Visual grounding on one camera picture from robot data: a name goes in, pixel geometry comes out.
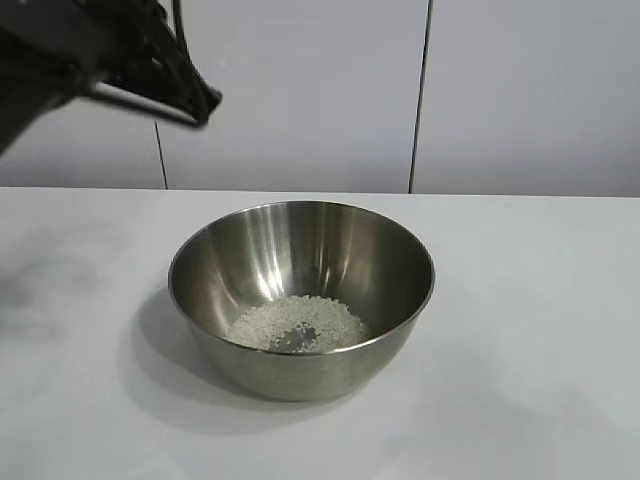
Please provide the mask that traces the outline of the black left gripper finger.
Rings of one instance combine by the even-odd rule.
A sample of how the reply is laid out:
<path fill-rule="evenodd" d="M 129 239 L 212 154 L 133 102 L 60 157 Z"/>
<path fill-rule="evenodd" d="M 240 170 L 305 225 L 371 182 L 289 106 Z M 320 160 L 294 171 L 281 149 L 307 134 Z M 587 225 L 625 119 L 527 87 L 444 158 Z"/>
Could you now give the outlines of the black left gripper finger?
<path fill-rule="evenodd" d="M 208 124 L 208 113 L 183 113 L 151 100 L 149 93 L 149 83 L 101 82 L 92 87 L 92 101 L 187 128 L 203 128 Z"/>
<path fill-rule="evenodd" d="M 202 79 L 186 44 L 175 40 L 149 43 L 149 98 L 183 113 L 212 113 L 221 103 L 222 94 Z"/>

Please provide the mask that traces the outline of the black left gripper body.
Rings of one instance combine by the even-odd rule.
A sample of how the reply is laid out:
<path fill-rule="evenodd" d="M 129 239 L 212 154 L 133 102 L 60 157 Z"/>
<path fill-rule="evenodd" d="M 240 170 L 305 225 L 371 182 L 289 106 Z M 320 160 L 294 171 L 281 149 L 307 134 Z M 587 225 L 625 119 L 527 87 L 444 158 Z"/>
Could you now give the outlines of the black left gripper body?
<path fill-rule="evenodd" d="M 98 83 L 149 83 L 150 40 L 172 40 L 157 1 L 2 2 L 1 149 Z"/>

